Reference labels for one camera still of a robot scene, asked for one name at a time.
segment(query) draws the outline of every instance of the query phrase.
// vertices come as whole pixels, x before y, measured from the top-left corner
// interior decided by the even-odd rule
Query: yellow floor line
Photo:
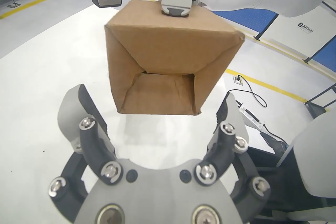
[[[32,6],[36,5],[36,4],[44,2],[44,1],[47,1],[47,0],[36,0],[36,1],[33,1],[33,2],[29,2],[29,3],[23,4],[23,5],[19,6],[16,9],[13,9],[11,11],[5,12],[4,14],[1,14],[0,15],[0,19],[4,19],[4,18],[6,18],[8,16],[11,16],[11,15],[19,12],[19,11],[22,11],[22,10],[24,10],[26,8],[32,7]]]
[[[278,92],[278,93],[280,93],[280,94],[282,94],[282,95],[288,96],[288,97],[290,97],[290,98],[292,98],[292,99],[295,99],[295,100],[297,100],[297,101],[300,101],[300,102],[302,102],[302,103],[307,102],[306,99],[304,99],[304,98],[302,98],[302,97],[300,97],[300,96],[297,96],[297,95],[295,95],[295,94],[293,94],[293,93],[290,93],[290,92],[288,92],[288,91],[282,90],[282,89],[280,89],[280,88],[278,88],[278,87],[276,87],[276,86],[269,85],[269,84],[267,84],[267,83],[265,83],[265,82],[263,82],[263,81],[256,80],[256,79],[251,78],[251,77],[249,77],[249,76],[246,76],[246,75],[244,75],[244,74],[238,73],[238,72],[236,72],[236,71],[234,71],[234,70],[226,69],[225,73],[228,73],[228,74],[233,75],[233,76],[241,75],[241,76],[244,77],[246,80],[248,80],[248,81],[250,81],[250,82],[253,82],[254,84],[257,84],[257,85],[260,85],[260,86],[262,86],[262,87],[268,88],[268,89],[270,89],[270,90],[272,90],[272,91]]]

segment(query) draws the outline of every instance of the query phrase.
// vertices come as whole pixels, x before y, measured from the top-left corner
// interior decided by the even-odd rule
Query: blue wall panel
[[[220,17],[253,29],[256,32],[262,32],[276,15],[273,11],[266,9],[240,9],[234,11],[214,11],[214,13]]]
[[[336,36],[313,58],[318,63],[336,72]]]

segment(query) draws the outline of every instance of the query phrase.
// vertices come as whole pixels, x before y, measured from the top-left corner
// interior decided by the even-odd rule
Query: white floor
[[[5,41],[9,44],[8,38],[12,40],[0,59],[3,136],[0,182],[5,185],[2,195],[6,196],[0,199],[1,223],[66,223],[49,200],[46,189],[72,153],[56,121],[60,102],[72,86],[86,85],[107,121],[119,157],[149,168],[171,167],[190,158],[201,158],[215,127],[216,104],[221,103],[226,90],[248,90],[246,85],[234,84],[232,76],[225,73],[212,93],[217,96],[217,99],[211,97],[215,104],[208,102],[200,116],[180,116],[187,119],[183,120],[187,124],[181,125],[177,120],[166,119],[166,128],[161,132],[154,129],[157,126],[153,123],[162,120],[149,116],[143,118],[143,125],[148,126],[146,121],[150,121],[151,129],[135,133],[132,123],[141,122],[142,116],[120,116],[109,89],[103,25],[114,15],[114,10],[91,6],[54,25],[50,11],[60,13],[58,19],[67,18],[66,13],[62,15],[62,6],[71,8],[73,13],[82,10],[90,0],[48,3],[53,1],[0,20]],[[33,20],[30,25],[17,27],[16,23],[27,20],[33,11],[40,12],[37,15],[48,19],[45,20],[48,23],[42,22],[40,30],[36,30]],[[229,69],[305,99],[333,84],[312,69],[249,40]],[[249,93],[233,92],[236,99],[287,142],[312,120],[303,103],[257,84],[251,86],[267,101],[267,108],[258,105]],[[88,182],[92,185],[94,178],[88,177]]]

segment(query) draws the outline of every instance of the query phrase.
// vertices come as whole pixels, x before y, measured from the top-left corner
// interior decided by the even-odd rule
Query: black metal stand
[[[275,19],[278,17],[279,15],[276,14],[273,19],[267,24],[267,26],[262,30],[262,32],[259,32],[257,36],[253,36],[254,39],[257,39],[258,41],[260,41],[260,37],[264,34],[264,32],[272,25],[272,23],[275,21]]]
[[[325,43],[324,46],[321,49],[319,49],[315,54],[313,54],[311,57],[307,57],[306,59],[303,59],[303,61],[305,63],[308,63],[312,58],[314,58],[318,53],[320,53],[335,38],[336,38],[336,35],[333,38],[331,38],[327,43]]]
[[[336,93],[336,84],[330,86],[325,91],[321,92],[320,94],[316,95],[314,98],[312,98],[312,99],[310,99],[310,100],[308,100],[307,102],[304,103],[305,106],[307,107],[309,113],[313,117],[313,119],[315,119],[316,117],[318,117],[321,114],[325,113],[326,112],[325,108],[336,102],[336,98],[335,98],[335,100],[331,101],[330,103],[326,104],[325,106],[320,106],[320,105],[312,103],[313,100],[315,100],[316,98],[320,97],[321,95],[323,95],[324,93],[326,93],[329,90],[333,90]]]

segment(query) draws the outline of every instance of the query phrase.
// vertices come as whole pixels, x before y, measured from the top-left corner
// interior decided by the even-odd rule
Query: box flap
[[[211,64],[207,65],[195,74],[194,92],[195,111],[197,114],[201,113],[202,105],[215,87],[217,81],[221,78],[225,69],[229,66],[243,42],[244,40],[241,40],[240,44],[224,51]]]
[[[161,13],[159,2],[131,1],[107,24],[139,66],[154,74],[193,74],[240,43],[221,17],[192,7],[189,17]]]
[[[144,72],[126,49],[105,27],[108,75],[115,106],[120,112],[127,91],[131,88],[134,77]]]

